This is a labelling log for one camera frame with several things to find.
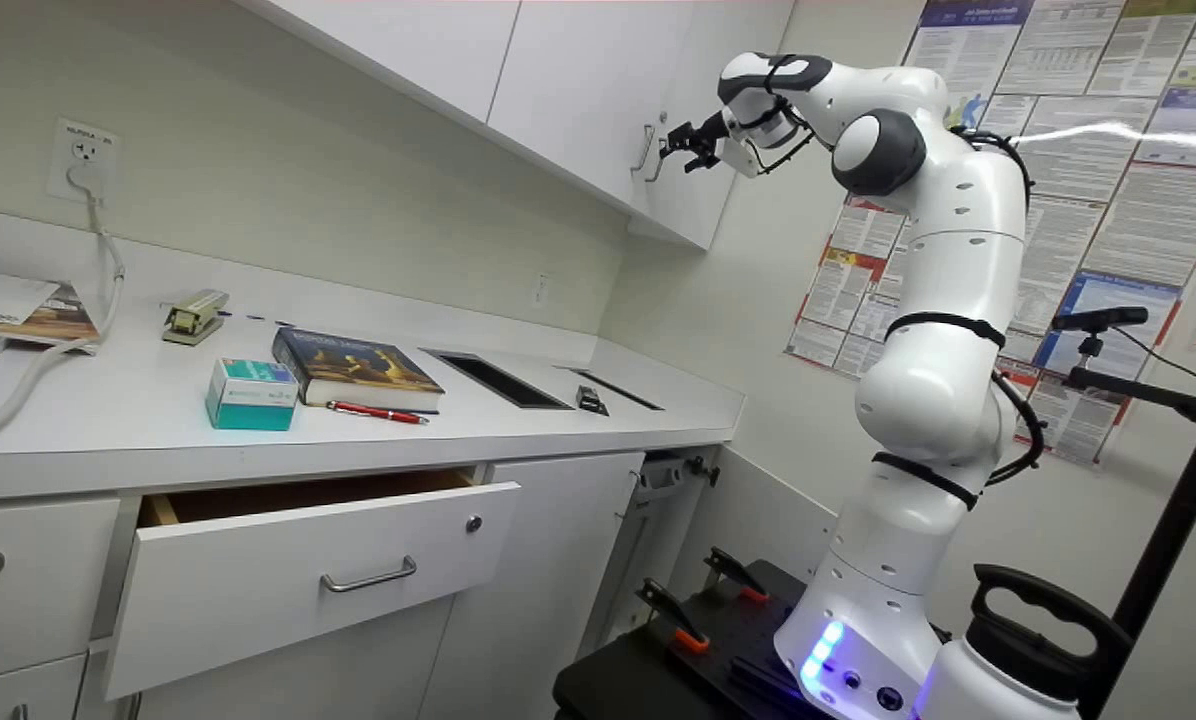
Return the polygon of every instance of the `upper cabinet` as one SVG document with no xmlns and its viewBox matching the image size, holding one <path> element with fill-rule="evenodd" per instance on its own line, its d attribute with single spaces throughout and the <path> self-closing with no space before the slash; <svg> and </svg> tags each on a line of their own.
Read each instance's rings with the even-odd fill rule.
<svg viewBox="0 0 1196 720">
<path fill-rule="evenodd" d="M 640 210 L 643 123 L 664 113 L 697 0 L 525 0 L 486 123 Z"/>
<path fill-rule="evenodd" d="M 483 122 L 504 68 L 520 0 L 239 0 L 242 10 L 423 89 Z"/>
<path fill-rule="evenodd" d="M 719 107 L 719 68 L 738 54 L 774 54 L 797 0 L 697 0 L 692 30 L 656 116 L 664 141 L 675 123 L 700 123 Z M 661 232 L 712 250 L 735 172 L 716 166 L 684 177 L 686 158 L 656 166 L 646 149 L 635 182 L 640 210 Z"/>
<path fill-rule="evenodd" d="M 684 177 L 661 141 L 712 116 L 735 54 L 774 54 L 797 0 L 239 0 L 712 250 L 731 172 Z"/>
</svg>

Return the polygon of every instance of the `drawer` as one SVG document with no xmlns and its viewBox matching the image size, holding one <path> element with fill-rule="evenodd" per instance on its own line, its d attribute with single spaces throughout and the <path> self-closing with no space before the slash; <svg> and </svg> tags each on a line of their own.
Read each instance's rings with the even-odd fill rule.
<svg viewBox="0 0 1196 720">
<path fill-rule="evenodd" d="M 0 720 L 73 720 L 82 659 L 37 663 L 0 677 Z"/>
<path fill-rule="evenodd" d="M 108 701 L 483 583 L 511 510 L 470 472 L 153 495 Z"/>
<path fill-rule="evenodd" d="M 0 510 L 0 671 L 82 651 L 116 510 L 116 502 Z"/>
</svg>

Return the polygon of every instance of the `blue light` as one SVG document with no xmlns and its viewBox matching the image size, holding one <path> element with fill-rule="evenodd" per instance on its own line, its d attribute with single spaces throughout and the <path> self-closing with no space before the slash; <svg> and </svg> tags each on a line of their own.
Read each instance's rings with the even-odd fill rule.
<svg viewBox="0 0 1196 720">
<path fill-rule="evenodd" d="M 820 683 L 820 671 L 823 671 L 823 663 L 831 659 L 831 651 L 835 651 L 835 644 L 843 641 L 843 625 L 828 625 L 823 633 L 820 633 L 820 641 L 813 644 L 813 651 L 809 651 L 809 659 L 798 663 L 798 683 L 809 687 L 809 694 L 820 694 L 823 683 Z"/>
</svg>

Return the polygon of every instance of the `white cabinet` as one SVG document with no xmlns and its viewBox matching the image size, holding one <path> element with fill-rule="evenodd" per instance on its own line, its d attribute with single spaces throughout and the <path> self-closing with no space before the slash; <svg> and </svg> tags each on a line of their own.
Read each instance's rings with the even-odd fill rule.
<svg viewBox="0 0 1196 720">
<path fill-rule="evenodd" d="M 73 656 L 0 677 L 0 720 L 73 720 L 78 671 Z"/>
<path fill-rule="evenodd" d="M 0 503 L 0 671 L 78 656 L 116 502 Z"/>
<path fill-rule="evenodd" d="M 774 54 L 791 10 L 797 0 L 697 0 L 686 45 L 661 113 L 661 138 L 675 123 L 709 122 L 716 113 L 719 68 L 738 54 Z M 671 158 L 664 169 L 646 159 L 640 182 L 643 222 L 712 250 L 735 172 L 724 166 L 684 172 L 684 158 Z"/>
<path fill-rule="evenodd" d="M 520 483 L 493 583 L 457 595 L 423 720 L 550 720 L 643 458 L 499 465 Z"/>
<path fill-rule="evenodd" d="M 731 172 L 656 166 L 656 138 L 719 107 L 735 54 L 774 54 L 797 0 L 525 0 L 486 123 L 621 200 L 671 241 L 712 250 Z"/>
<path fill-rule="evenodd" d="M 239 0 L 384 81 L 483 122 L 520 0 Z"/>
<path fill-rule="evenodd" d="M 108 701 L 483 583 L 517 488 L 459 483 L 423 472 L 148 502 Z"/>
<path fill-rule="evenodd" d="M 525 0 L 486 123 L 640 210 L 630 166 L 656 123 L 697 0 Z"/>
<path fill-rule="evenodd" d="M 139 701 L 135 720 L 415 720 L 449 606 L 165 683 Z"/>
</svg>

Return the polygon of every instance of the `white robot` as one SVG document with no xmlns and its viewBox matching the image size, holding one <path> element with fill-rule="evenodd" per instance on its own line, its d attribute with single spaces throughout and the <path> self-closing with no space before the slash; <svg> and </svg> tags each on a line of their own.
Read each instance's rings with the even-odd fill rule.
<svg viewBox="0 0 1196 720">
<path fill-rule="evenodd" d="M 743 177 L 770 172 L 815 138 L 853 195 L 912 222 L 901 320 L 857 391 L 857 417 L 883 453 L 774 633 L 774 656 L 831 718 L 922 712 L 920 687 L 940 656 L 922 591 L 974 495 L 1021 469 L 995 469 L 1021 410 L 995 380 L 995 353 L 1021 286 L 1026 177 L 1007 144 L 949 132 L 945 96 L 922 68 L 743 54 L 719 77 L 724 113 L 668 138 L 668 151 L 697 158 L 686 169 L 724 159 Z"/>
</svg>

